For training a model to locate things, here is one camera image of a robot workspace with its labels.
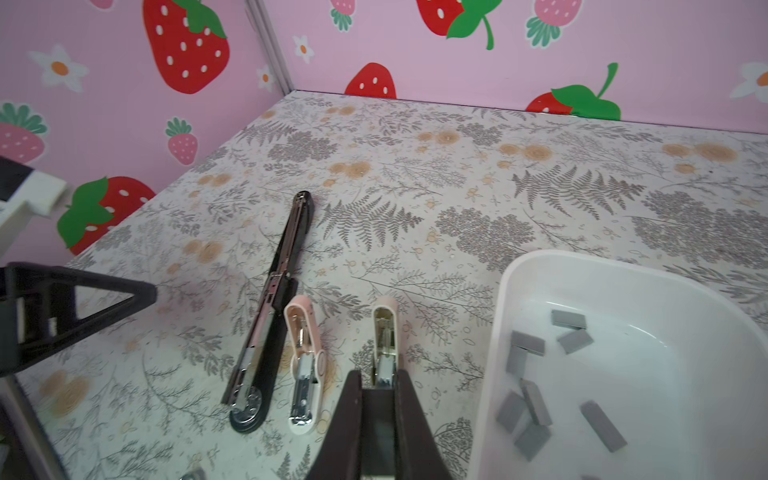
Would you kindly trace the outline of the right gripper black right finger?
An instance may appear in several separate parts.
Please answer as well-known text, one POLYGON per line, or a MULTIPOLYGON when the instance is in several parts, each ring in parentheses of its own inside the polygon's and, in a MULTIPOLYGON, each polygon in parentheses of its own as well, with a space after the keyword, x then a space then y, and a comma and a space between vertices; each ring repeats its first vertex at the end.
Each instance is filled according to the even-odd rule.
POLYGON ((447 479, 452 476, 436 446, 410 375, 395 374, 395 478, 447 479))

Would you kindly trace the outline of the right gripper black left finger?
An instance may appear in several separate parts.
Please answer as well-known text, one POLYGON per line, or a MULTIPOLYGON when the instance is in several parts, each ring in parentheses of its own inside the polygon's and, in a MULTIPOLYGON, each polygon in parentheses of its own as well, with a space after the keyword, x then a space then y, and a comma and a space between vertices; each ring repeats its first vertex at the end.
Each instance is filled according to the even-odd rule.
POLYGON ((305 479, 357 480, 363 417, 362 375, 350 371, 322 446, 305 479))

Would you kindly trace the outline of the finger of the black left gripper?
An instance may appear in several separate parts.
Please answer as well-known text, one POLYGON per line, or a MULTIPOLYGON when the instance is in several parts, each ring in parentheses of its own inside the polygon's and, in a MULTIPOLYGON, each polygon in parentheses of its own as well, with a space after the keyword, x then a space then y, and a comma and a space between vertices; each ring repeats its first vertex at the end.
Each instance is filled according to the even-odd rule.
POLYGON ((1 268, 1 375, 18 373, 154 304, 153 284, 61 266, 1 268), (127 297, 81 317, 79 287, 127 297))

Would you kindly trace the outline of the pink mini stapler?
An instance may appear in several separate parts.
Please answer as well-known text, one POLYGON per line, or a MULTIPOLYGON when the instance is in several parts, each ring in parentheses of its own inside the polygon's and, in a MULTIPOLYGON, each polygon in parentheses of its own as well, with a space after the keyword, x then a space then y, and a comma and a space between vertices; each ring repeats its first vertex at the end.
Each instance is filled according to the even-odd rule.
POLYGON ((312 431, 322 411, 328 357, 308 296, 294 296, 283 313, 293 351, 294 388, 288 425, 293 433, 304 435, 312 431))

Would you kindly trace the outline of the black stapler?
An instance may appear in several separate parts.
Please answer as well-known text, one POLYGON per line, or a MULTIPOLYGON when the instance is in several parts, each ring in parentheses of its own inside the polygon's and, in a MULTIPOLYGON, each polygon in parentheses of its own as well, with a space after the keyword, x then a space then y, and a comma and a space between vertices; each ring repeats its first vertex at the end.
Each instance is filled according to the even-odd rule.
POLYGON ((234 431, 248 434, 266 420, 285 345, 283 310, 296 295, 300 252, 310 230, 314 201, 298 192, 270 266, 251 329, 228 381, 222 403, 234 431))

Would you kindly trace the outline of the beige mini stapler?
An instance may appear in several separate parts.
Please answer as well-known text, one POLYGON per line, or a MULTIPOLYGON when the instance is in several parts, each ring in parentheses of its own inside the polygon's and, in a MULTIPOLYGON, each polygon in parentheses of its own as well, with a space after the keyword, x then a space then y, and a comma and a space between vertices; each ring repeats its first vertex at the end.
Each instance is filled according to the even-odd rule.
POLYGON ((379 297, 372 307, 374 323, 373 385, 393 388, 399 367, 399 317, 397 301, 390 296, 379 297))

